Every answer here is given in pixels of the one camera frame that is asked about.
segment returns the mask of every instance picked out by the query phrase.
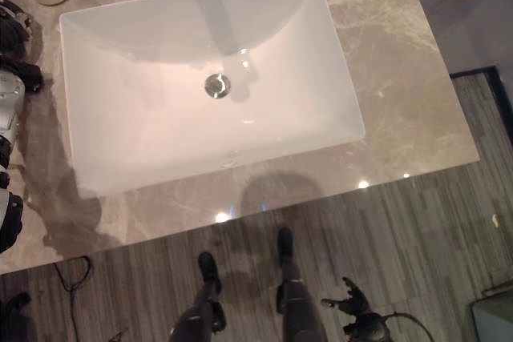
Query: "marble countertop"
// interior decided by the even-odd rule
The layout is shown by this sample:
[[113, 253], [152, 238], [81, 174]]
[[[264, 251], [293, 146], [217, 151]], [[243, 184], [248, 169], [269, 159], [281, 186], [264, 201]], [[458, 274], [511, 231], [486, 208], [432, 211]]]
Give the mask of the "marble countertop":
[[328, 0], [365, 140], [82, 200], [71, 166], [59, 15], [122, 0], [11, 1], [36, 21], [29, 61], [42, 68], [46, 88], [26, 98], [11, 156], [10, 190], [25, 209], [17, 243], [0, 255], [1, 273], [479, 160], [419, 1]]

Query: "white sink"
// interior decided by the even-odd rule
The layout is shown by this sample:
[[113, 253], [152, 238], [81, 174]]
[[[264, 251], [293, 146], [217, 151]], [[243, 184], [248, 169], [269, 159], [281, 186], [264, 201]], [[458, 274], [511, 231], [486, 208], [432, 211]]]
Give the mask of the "white sink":
[[326, 0], [133, 0], [60, 28], [83, 198], [365, 135]]

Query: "leg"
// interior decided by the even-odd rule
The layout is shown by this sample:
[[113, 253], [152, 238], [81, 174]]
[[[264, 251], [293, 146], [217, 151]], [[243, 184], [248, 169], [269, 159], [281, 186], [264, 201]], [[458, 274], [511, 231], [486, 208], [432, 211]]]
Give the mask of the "leg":
[[218, 301], [221, 283], [216, 262], [210, 253], [203, 252], [198, 263], [204, 279], [203, 287], [194, 304], [182, 314], [171, 330], [170, 342], [209, 342], [213, 332], [226, 327], [223, 309]]
[[324, 326], [293, 262], [293, 237], [288, 228], [278, 233], [278, 251], [283, 283], [278, 288], [277, 307], [283, 314], [283, 342], [327, 342]]

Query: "chrome drain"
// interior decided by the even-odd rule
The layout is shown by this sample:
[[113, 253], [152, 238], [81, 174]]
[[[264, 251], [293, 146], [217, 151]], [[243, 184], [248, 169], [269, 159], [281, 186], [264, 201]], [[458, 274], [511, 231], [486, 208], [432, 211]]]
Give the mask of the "chrome drain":
[[222, 74], [212, 74], [205, 80], [205, 91], [214, 99], [221, 99], [230, 93], [230, 80]]

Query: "cable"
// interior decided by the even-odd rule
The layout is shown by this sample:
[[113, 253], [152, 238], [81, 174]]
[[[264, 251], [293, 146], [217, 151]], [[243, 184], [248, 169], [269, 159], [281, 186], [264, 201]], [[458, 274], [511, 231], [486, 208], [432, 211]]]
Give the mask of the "cable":
[[431, 335], [430, 331], [427, 329], [427, 327], [424, 326], [424, 324], [420, 320], [418, 320], [418, 318], [415, 318], [414, 316], [412, 316], [411, 314], [408, 314], [407, 312], [394, 312], [394, 314], [389, 314], [388, 316], [383, 316], [382, 320], [386, 321], [389, 318], [400, 318], [400, 317], [407, 318], [409, 320], [413, 320], [418, 326], [420, 326], [422, 328], [422, 330], [424, 330], [426, 332], [427, 337], [430, 339], [430, 342], [434, 342], [434, 338]]
[[91, 275], [91, 273], [93, 271], [93, 262], [92, 262], [91, 258], [89, 258], [88, 256], [85, 256], [85, 255], [79, 256], [77, 258], [73, 258], [72, 260], [85, 260], [87, 263], [87, 270], [80, 280], [78, 280], [77, 282], [71, 282], [70, 284], [64, 280], [63, 274], [59, 270], [59, 267], [57, 266], [57, 264], [53, 264], [53, 265], [54, 265], [54, 268], [55, 268], [57, 274], [59, 275], [61, 285], [63, 286], [64, 290], [66, 290], [70, 294], [71, 323], [73, 324], [73, 331], [75, 332], [75, 341], [80, 342], [79, 330], [77, 328], [77, 322], [75, 319], [75, 293], [77, 292], [77, 290], [79, 290], [83, 286], [83, 284], [86, 282], [87, 278], [89, 278], [89, 276]]

